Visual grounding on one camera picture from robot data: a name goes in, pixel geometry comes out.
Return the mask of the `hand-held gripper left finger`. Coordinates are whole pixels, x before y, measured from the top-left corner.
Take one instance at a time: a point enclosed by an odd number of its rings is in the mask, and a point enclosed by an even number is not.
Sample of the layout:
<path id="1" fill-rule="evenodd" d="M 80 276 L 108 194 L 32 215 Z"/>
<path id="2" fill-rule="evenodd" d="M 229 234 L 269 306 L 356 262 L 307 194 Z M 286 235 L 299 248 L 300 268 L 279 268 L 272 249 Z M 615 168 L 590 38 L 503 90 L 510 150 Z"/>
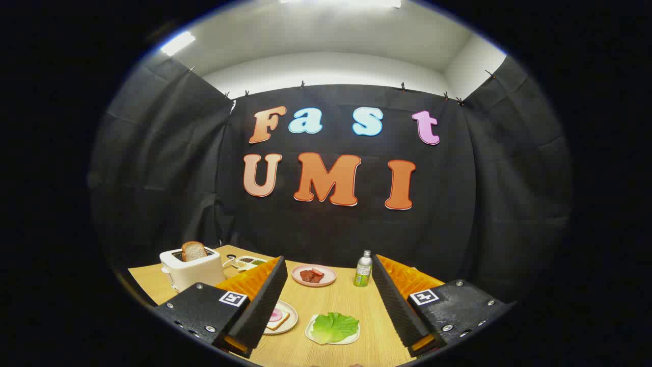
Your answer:
<path id="1" fill-rule="evenodd" d="M 261 339 L 287 279 L 284 256 L 218 285 L 194 283 L 154 308 L 177 330 L 249 358 Z"/>

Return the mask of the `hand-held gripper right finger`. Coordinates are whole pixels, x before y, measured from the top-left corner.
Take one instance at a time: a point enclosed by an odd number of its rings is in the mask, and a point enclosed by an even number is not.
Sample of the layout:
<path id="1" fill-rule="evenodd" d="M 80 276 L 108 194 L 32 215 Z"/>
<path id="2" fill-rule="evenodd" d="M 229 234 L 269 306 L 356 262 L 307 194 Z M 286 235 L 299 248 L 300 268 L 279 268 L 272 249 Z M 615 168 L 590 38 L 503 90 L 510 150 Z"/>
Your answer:
<path id="1" fill-rule="evenodd" d="M 411 357 L 447 350 L 502 318 L 502 302 L 464 279 L 442 282 L 386 256 L 372 256 L 372 277 Z"/>

